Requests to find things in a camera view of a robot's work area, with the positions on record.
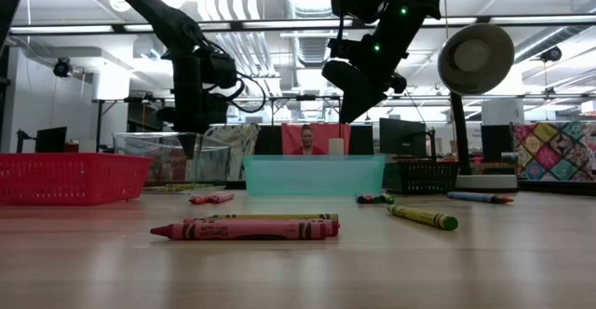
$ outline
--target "computer monitor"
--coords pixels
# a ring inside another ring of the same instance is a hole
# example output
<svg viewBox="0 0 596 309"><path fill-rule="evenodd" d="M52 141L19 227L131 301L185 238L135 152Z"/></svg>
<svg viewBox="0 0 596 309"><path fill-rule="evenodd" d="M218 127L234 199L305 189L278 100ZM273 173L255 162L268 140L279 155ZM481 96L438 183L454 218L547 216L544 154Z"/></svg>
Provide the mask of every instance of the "computer monitor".
<svg viewBox="0 0 596 309"><path fill-rule="evenodd" d="M381 153L427 157L427 129L423 123L381 118L379 132Z"/></svg>
<svg viewBox="0 0 596 309"><path fill-rule="evenodd" d="M37 131L36 153L62 153L66 143L66 128L49 128Z"/></svg>
<svg viewBox="0 0 596 309"><path fill-rule="evenodd" d="M513 138L509 125L481 126L482 158L488 162L501 161L501 154L513 152Z"/></svg>

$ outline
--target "wooden table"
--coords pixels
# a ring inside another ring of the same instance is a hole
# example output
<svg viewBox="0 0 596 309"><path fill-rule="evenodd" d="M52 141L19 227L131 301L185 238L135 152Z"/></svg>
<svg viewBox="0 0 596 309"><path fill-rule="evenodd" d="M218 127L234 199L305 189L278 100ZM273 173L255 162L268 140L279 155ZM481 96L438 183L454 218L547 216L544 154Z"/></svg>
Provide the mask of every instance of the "wooden table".
<svg viewBox="0 0 596 309"><path fill-rule="evenodd" d="M446 232L351 198L191 206L145 195L95 208L0 207L2 308L596 308L596 200L511 206L403 197ZM210 213L337 212L325 241L173 242L154 226Z"/></svg>

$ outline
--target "green crayon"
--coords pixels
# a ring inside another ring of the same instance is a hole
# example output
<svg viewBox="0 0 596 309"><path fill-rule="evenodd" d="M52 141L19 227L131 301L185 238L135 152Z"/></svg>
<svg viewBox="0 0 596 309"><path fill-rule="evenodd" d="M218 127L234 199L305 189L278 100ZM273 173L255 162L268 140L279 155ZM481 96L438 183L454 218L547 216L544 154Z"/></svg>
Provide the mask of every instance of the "green crayon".
<svg viewBox="0 0 596 309"><path fill-rule="evenodd" d="M387 204L395 203L395 199L387 193L382 193L379 197L381 198L381 203L387 203Z"/></svg>
<svg viewBox="0 0 596 309"><path fill-rule="evenodd" d="M394 216L432 225L443 230L452 231L457 228L457 218L438 212L426 211L417 208L408 208L404 206L391 206L387 207L387 210L389 210L389 212Z"/></svg>

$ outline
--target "security camera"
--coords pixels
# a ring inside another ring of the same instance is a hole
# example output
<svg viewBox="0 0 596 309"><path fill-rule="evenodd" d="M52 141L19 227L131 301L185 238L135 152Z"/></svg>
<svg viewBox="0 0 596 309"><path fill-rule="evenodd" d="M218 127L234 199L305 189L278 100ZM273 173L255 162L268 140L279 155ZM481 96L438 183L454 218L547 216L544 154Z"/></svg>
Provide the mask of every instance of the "security camera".
<svg viewBox="0 0 596 309"><path fill-rule="evenodd" d="M58 77L73 76L73 66L70 58L58 58L58 62L54 65L54 75Z"/></svg>
<svg viewBox="0 0 596 309"><path fill-rule="evenodd" d="M561 49L558 47L553 47L547 51L544 51L542 54L540 54L539 59L541 59L543 62L547 62L547 61L552 61L552 62L556 62L559 61L562 57L562 52Z"/></svg>

